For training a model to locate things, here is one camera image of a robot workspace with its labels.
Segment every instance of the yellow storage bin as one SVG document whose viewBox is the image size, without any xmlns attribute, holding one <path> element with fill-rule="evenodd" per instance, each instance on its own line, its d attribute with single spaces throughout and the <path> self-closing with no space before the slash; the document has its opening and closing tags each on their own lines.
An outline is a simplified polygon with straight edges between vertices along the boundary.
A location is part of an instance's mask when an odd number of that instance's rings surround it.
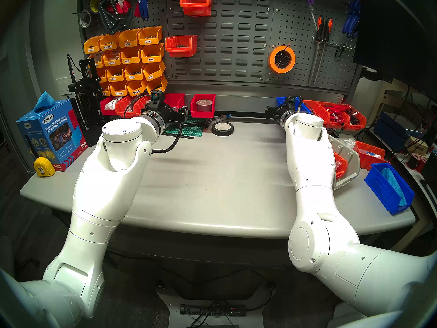
<svg viewBox="0 0 437 328">
<path fill-rule="evenodd" d="M 100 50 L 116 49 L 118 47 L 117 37 L 119 34 L 120 32 L 115 33 L 114 35 L 103 35 L 99 40 Z"/>
<path fill-rule="evenodd" d="M 85 41 L 83 44 L 83 51 L 85 54 L 91 54 L 93 52 L 98 52 L 100 50 L 99 47 L 99 41 L 103 37 L 103 35 L 100 36 L 94 36 L 88 40 Z"/>
<path fill-rule="evenodd" d="M 106 69 L 106 79 L 108 82 L 118 82 L 118 81 L 124 81 L 125 79 L 125 73 L 124 69 L 125 65 L 121 64 L 119 66 L 112 66 L 108 67 Z"/>
<path fill-rule="evenodd" d="M 144 66 L 143 74 L 146 80 L 151 81 L 164 74 L 164 61 L 159 63 L 148 63 Z"/>
<path fill-rule="evenodd" d="M 167 87 L 167 80 L 165 79 L 164 76 L 161 76 L 154 80 L 151 80 L 147 84 L 147 92 L 150 94 L 152 90 L 165 91 L 166 87 Z"/>
<path fill-rule="evenodd" d="M 161 62 L 164 57 L 164 44 L 145 45 L 141 49 L 141 61 L 144 63 Z"/>
<path fill-rule="evenodd" d="M 138 41 L 141 45 L 157 44 L 163 38 L 162 25 L 157 27 L 147 27 L 140 30 L 138 33 Z"/>
<path fill-rule="evenodd" d="M 100 82 L 100 86 L 103 88 L 102 95 L 105 97 L 108 97 L 111 95 L 111 92 L 109 91 L 109 82 Z"/>
<path fill-rule="evenodd" d="M 131 96 L 136 96 L 138 94 L 144 93 L 146 87 L 147 87 L 146 80 L 130 81 L 128 83 L 128 93 Z"/>
<path fill-rule="evenodd" d="M 140 30 L 141 28 L 122 31 L 117 37 L 118 46 L 120 48 L 136 47 Z"/>
<path fill-rule="evenodd" d="M 131 63 L 128 64 L 125 69 L 125 78 L 127 81 L 137 81 L 143 79 L 144 63 Z"/>
<path fill-rule="evenodd" d="M 124 48 L 120 52 L 122 63 L 128 64 L 128 63 L 138 63 L 141 61 L 141 49 L 143 48 L 142 45 L 138 45 L 136 47 L 132 48 Z"/>
<path fill-rule="evenodd" d="M 97 68 L 97 75 L 100 77 L 100 83 L 105 83 L 106 80 L 106 67 Z"/>
<path fill-rule="evenodd" d="M 112 96 L 126 96 L 128 94 L 128 82 L 127 81 L 112 82 L 109 85 L 109 89 L 111 91 Z"/>
<path fill-rule="evenodd" d="M 119 66 L 122 61 L 120 60 L 120 49 L 108 50 L 103 54 L 103 63 L 105 66 Z"/>
<path fill-rule="evenodd" d="M 101 68 L 104 66 L 103 61 L 102 61 L 102 55 L 104 53 L 105 52 L 95 52 L 95 53 L 92 53 L 90 56 L 88 56 L 89 59 L 94 57 L 94 63 L 96 64 L 96 68 Z"/>
</svg>

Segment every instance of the workbench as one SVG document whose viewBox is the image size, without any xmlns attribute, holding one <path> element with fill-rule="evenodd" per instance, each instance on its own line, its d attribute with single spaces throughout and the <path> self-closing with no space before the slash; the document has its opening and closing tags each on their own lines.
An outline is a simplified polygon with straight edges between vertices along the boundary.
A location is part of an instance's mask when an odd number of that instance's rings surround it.
<svg viewBox="0 0 437 328">
<path fill-rule="evenodd" d="M 231 136 L 205 130 L 194 140 L 181 138 L 166 154 L 153 154 L 122 224 L 161 233 L 287 240 L 296 196 L 285 131 L 272 123 L 233 124 Z M 167 148 L 173 141 L 160 136 L 153 148 Z M 70 213 L 76 179 L 93 150 L 87 148 L 65 172 L 44 178 L 35 174 L 21 195 Z M 394 216 L 385 210 L 364 182 L 367 173 L 361 169 L 356 179 L 334 191 L 338 210 L 358 235 L 414 224 L 410 208 Z"/>
</svg>

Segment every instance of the orange tape roll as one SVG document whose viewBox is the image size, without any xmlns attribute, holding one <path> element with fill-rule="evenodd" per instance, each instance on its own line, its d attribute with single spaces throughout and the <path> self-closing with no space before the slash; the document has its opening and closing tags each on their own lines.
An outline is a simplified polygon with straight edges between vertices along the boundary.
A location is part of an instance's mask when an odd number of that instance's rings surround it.
<svg viewBox="0 0 437 328">
<path fill-rule="evenodd" d="M 285 52 L 288 54 L 289 62 L 285 68 L 279 68 L 278 65 L 276 65 L 275 63 L 275 57 L 276 55 L 278 55 L 279 52 L 283 50 L 285 50 Z M 280 45 L 279 47 L 276 47 L 276 49 L 272 51 L 269 55 L 270 70 L 276 74 L 284 74 L 289 72 L 293 68 L 295 63 L 296 63 L 296 56 L 294 55 L 293 49 L 291 49 L 290 47 L 286 47 L 285 45 Z"/>
</svg>

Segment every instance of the pegboard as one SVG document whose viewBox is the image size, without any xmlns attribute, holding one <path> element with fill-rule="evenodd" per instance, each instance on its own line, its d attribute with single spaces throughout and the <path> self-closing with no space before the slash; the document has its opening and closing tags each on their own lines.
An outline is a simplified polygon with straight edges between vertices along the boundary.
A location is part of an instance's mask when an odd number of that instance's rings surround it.
<svg viewBox="0 0 437 328">
<path fill-rule="evenodd" d="M 89 1 L 83 8 L 89 10 Z M 136 0 L 128 0 L 133 7 Z M 331 42 L 355 47 L 356 40 L 341 33 L 351 0 L 315 0 L 315 17 L 333 19 Z M 198 48 L 190 58 L 170 58 L 165 52 L 165 75 L 169 83 L 184 81 L 258 82 L 287 86 L 308 85 L 315 52 L 314 25 L 305 0 L 213 0 L 210 17 L 183 14 L 179 0 L 150 0 L 150 21 L 134 17 L 129 29 L 163 26 L 163 39 L 175 35 L 197 35 Z M 99 16 L 92 14 L 86 37 L 105 34 Z M 286 74 L 270 72 L 268 55 L 272 45 L 291 43 L 296 54 L 294 68 Z M 335 48 L 326 46 L 319 78 L 314 87 L 323 90 L 350 89 L 356 64 L 354 51 L 345 49 L 336 59 Z M 321 59 L 322 46 L 315 67 Z"/>
</svg>

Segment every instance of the screwdriver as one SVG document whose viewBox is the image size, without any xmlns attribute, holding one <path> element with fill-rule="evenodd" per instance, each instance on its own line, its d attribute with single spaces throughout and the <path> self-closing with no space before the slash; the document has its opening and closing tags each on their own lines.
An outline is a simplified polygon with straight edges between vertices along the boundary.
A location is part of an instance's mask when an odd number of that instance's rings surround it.
<svg viewBox="0 0 437 328">
<path fill-rule="evenodd" d="M 319 16 L 319 18 L 317 19 L 317 24 L 316 24 L 317 33 L 315 35 L 315 41 L 317 43 L 317 47 L 315 49 L 314 58 L 312 60 L 311 73 L 309 74 L 308 85 L 311 84 L 312 75 L 314 74 L 314 69 L 315 69 L 315 63 L 317 62 L 317 54 L 319 53 L 320 41 L 322 40 L 323 24 L 324 24 L 324 19 L 322 16 Z"/>
<path fill-rule="evenodd" d="M 319 75 L 320 66 L 322 65 L 322 60 L 323 60 L 323 53 L 325 52 L 326 44 L 329 42 L 329 35 L 331 34 L 332 25 L 333 25 L 332 19 L 331 18 L 327 19 L 325 27 L 323 28 L 322 42 L 324 42 L 324 45 L 322 50 L 322 56 L 320 57 L 319 67 L 317 68 L 317 73 L 315 74 L 314 83 L 317 81 L 317 77 Z"/>
</svg>

